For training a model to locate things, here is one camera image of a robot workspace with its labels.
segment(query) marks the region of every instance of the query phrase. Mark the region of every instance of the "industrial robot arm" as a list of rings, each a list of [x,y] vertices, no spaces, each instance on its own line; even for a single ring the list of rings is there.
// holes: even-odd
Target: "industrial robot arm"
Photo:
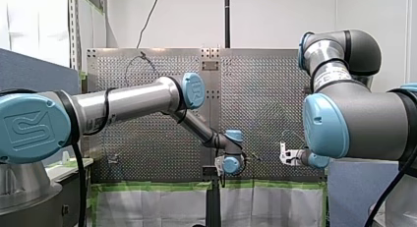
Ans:
[[[242,153],[242,133],[238,130],[227,130],[225,134],[218,133],[206,126],[193,113],[176,111],[171,116],[187,131],[194,134],[205,147],[224,149],[224,156],[218,157],[215,165],[219,175],[238,174],[245,167],[245,158]]]
[[[162,77],[149,85],[74,96],[64,91],[3,95],[0,117],[5,123],[0,126],[0,162],[34,163],[78,142],[81,135],[96,134],[111,123],[154,112],[168,113],[178,120],[185,110],[199,108],[204,100],[205,85],[195,73]],[[216,147],[211,129],[192,113],[186,114],[181,125],[208,147]],[[240,146],[224,135],[218,137],[219,148],[233,158],[240,157]],[[240,159],[237,161],[237,168],[232,165],[230,169],[224,162],[226,173],[232,174],[240,167]]]
[[[299,65],[311,76],[303,106],[309,149],[333,158],[399,161],[399,172],[381,194],[366,227],[388,195],[387,226],[416,226],[417,84],[371,92],[381,66],[377,42],[363,31],[303,36]]]

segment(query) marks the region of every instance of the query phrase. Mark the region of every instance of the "metal pole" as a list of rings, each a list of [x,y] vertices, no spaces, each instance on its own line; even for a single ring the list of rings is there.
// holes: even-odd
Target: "metal pole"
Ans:
[[[230,0],[224,0],[225,48],[230,48]]]

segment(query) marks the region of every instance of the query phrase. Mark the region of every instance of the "metal stand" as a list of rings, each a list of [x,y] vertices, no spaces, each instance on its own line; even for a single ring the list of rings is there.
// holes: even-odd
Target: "metal stand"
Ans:
[[[220,185],[215,166],[203,166],[203,179],[211,181],[206,194],[206,227],[221,227]]]

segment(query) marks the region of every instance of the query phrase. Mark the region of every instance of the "robot logo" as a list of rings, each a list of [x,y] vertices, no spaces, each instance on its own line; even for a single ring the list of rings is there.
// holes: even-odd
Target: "robot logo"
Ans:
[[[201,82],[193,82],[191,84],[192,87],[192,91],[193,91],[193,95],[194,95],[194,100],[200,100],[202,99],[204,90],[202,90],[202,83]]]
[[[47,111],[35,111],[4,118],[15,151],[55,140]]]

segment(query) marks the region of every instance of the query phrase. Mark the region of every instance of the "perforated metal panel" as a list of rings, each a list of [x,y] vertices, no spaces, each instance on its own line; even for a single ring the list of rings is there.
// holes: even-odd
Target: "perforated metal panel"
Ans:
[[[248,165],[243,178],[293,181],[323,178],[321,171],[285,166],[279,160],[281,140],[288,148],[303,145],[302,101],[308,77],[296,67],[296,50],[221,49],[219,58],[215,50],[211,60],[220,61],[220,66],[209,71],[200,71],[202,62],[208,59],[202,55],[206,49],[142,51],[156,71],[140,58],[126,71],[141,50],[90,50],[89,90],[143,85],[161,76],[199,72],[208,97],[196,113],[215,130],[242,130],[245,151],[260,158]],[[197,139],[169,116],[161,114],[112,125],[96,139],[98,145],[93,145],[90,151],[91,156],[101,158],[92,170],[92,180],[98,183],[201,181],[202,164],[212,164],[207,148],[202,148]]]
[[[141,58],[129,62],[141,51]],[[200,49],[92,49],[89,51],[89,85],[95,90],[153,83],[162,76],[198,72]],[[120,180],[201,180],[201,146],[167,115],[156,113],[107,127],[98,135],[94,182]]]
[[[279,142],[303,146],[303,88],[308,76],[297,68],[296,50],[222,49],[220,128],[240,129],[253,160],[244,178],[320,180],[323,172],[279,160]]]

